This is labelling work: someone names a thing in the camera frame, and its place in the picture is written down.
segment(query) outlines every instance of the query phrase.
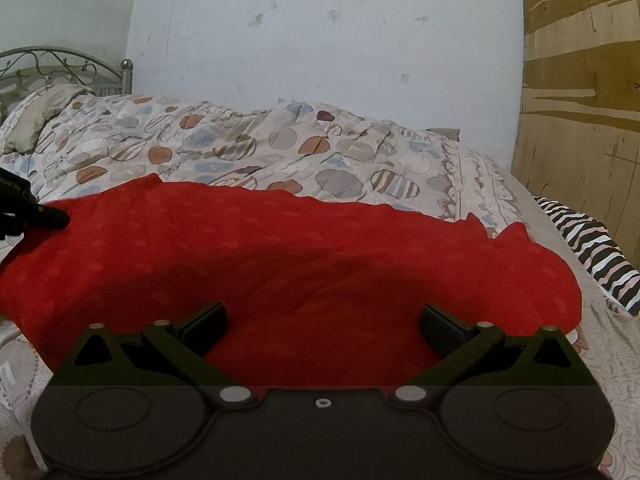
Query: black device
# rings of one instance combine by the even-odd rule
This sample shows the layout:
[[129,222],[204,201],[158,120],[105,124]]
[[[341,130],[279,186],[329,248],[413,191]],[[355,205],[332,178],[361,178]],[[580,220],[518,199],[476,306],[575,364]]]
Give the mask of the black device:
[[0,168],[0,240],[21,235],[25,225],[64,229],[68,224],[64,211],[38,204],[28,180]]
[[33,412],[46,478],[604,478],[612,410],[553,326],[505,336],[426,306],[420,332],[444,359],[389,396],[275,388],[261,398],[202,358],[225,328],[220,303],[137,334],[91,325]]

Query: red fabric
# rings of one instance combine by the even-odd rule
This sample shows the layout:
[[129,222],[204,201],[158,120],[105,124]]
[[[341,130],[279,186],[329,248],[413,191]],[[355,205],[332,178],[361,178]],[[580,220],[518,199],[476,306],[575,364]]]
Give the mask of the red fabric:
[[513,335],[580,321],[571,270],[522,224],[490,239],[474,216],[156,175],[58,207],[69,227],[28,231],[0,267],[0,310],[53,369],[92,322],[136,332],[213,300],[229,328],[206,359],[251,386],[402,383],[438,360],[425,303]]

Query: striped fabric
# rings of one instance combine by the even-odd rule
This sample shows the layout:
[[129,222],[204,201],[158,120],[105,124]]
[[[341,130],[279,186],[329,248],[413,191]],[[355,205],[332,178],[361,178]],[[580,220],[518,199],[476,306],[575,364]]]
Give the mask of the striped fabric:
[[640,314],[640,272],[624,257],[602,222],[543,197],[534,197],[580,263],[608,296],[632,316]]

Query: white wall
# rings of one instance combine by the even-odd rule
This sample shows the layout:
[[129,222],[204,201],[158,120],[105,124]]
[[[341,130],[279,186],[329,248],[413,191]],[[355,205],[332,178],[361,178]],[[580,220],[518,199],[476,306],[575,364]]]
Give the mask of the white wall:
[[53,44],[117,67],[126,56],[134,0],[0,0],[0,50]]
[[136,0],[127,55],[136,92],[327,102],[509,164],[523,50],[522,0]]

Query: gray object behind bed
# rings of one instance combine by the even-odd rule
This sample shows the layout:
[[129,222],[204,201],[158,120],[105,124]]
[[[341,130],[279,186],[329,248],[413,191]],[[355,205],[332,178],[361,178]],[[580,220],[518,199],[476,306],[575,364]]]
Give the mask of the gray object behind bed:
[[83,84],[105,97],[131,94],[133,82],[130,59],[118,70],[79,50],[51,45],[0,52],[0,67],[0,124],[22,99],[47,84]]

